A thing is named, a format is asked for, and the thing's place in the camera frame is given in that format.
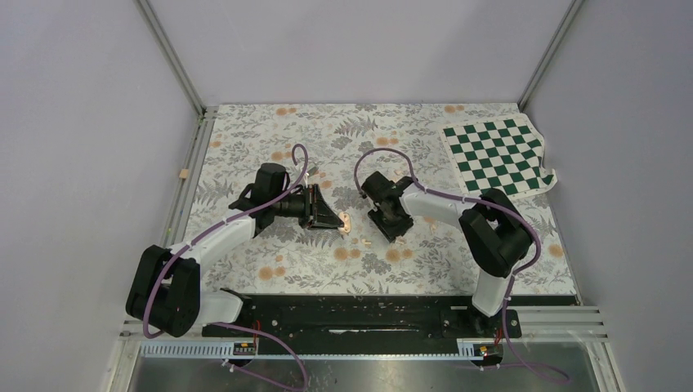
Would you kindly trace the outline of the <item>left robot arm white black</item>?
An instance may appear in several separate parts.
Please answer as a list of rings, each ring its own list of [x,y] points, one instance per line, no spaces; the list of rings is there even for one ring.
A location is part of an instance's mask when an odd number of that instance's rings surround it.
[[[345,226],[318,185],[290,187],[288,180],[284,166],[264,163],[220,222],[188,243],[146,248],[126,300],[127,315],[146,322],[157,334],[174,337],[211,323],[222,323],[236,336],[249,332],[254,316],[248,299],[230,289],[203,290],[202,277],[208,268],[256,238],[276,217],[295,218],[303,229]]]

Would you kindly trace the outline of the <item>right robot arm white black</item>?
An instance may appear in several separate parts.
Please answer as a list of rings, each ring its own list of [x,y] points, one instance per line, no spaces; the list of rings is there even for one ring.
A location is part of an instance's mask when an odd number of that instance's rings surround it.
[[[489,336],[500,327],[499,311],[509,297],[517,263],[531,246],[540,250],[536,231],[502,190],[490,189],[472,198],[424,189],[409,176],[394,182],[376,171],[360,186],[360,194],[373,202],[369,218],[390,243],[413,227],[416,216],[459,229],[480,269],[469,326],[479,336]]]

